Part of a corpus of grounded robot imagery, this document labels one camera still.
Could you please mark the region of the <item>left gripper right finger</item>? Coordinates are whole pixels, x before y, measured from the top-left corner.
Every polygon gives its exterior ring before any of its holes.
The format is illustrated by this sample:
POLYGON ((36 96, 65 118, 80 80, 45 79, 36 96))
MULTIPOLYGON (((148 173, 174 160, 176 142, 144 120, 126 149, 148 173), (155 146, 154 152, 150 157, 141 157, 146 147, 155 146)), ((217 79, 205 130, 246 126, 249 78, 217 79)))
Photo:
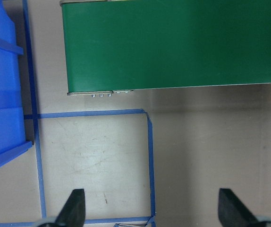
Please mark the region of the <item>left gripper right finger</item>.
POLYGON ((271 227, 271 219, 258 218, 229 188, 220 188, 218 219, 223 227, 271 227))

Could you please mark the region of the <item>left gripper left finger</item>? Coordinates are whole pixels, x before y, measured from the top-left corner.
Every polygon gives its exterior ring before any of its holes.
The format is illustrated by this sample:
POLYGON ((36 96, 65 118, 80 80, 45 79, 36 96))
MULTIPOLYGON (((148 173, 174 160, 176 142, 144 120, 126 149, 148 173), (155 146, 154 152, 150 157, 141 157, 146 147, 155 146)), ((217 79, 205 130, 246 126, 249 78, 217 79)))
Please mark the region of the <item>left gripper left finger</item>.
POLYGON ((74 189, 56 217, 40 221, 41 227, 82 227, 85 223, 85 191, 74 189))

